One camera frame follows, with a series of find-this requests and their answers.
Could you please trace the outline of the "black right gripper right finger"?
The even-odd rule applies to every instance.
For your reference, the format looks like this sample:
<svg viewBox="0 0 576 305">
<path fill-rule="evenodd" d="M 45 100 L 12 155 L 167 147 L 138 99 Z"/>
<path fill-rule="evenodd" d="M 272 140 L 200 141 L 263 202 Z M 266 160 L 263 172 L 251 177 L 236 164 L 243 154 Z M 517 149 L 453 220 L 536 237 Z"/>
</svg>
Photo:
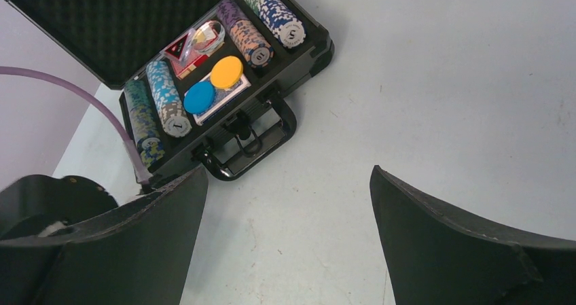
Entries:
<svg viewBox="0 0 576 305">
<path fill-rule="evenodd" d="M 475 215 L 373 168 L 397 304 L 574 304 L 575 242 Z"/>
</svg>

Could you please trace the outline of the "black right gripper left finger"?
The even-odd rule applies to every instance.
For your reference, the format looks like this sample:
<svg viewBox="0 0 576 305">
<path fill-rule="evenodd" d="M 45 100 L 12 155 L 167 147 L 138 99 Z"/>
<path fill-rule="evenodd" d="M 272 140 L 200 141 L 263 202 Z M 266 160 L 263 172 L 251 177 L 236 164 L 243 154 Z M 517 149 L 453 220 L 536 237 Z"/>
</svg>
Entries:
<svg viewBox="0 0 576 305">
<path fill-rule="evenodd" d="M 1 240 L 1 303 L 180 303 L 207 190 L 195 168 L 51 234 Z"/>
</svg>

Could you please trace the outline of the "yellow round button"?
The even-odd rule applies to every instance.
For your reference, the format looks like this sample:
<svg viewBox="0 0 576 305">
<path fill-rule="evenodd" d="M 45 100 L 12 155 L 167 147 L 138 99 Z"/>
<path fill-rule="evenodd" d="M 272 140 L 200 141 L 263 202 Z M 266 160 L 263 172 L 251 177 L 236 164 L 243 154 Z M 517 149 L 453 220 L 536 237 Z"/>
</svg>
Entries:
<svg viewBox="0 0 576 305">
<path fill-rule="evenodd" d="M 238 57 L 226 56 L 212 68 L 210 82 L 217 89 L 229 90 L 240 80 L 243 70 L 243 63 Z"/>
</svg>

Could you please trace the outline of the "blue round button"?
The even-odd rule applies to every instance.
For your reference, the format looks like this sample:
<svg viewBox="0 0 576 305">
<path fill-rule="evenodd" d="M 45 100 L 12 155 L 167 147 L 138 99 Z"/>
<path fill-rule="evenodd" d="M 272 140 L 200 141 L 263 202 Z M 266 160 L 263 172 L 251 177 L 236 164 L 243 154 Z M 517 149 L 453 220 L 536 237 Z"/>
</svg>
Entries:
<svg viewBox="0 0 576 305">
<path fill-rule="evenodd" d="M 188 113 L 202 114 L 211 107 L 215 95 L 215 88 L 210 81 L 200 81 L 185 93 L 183 107 Z"/>
</svg>

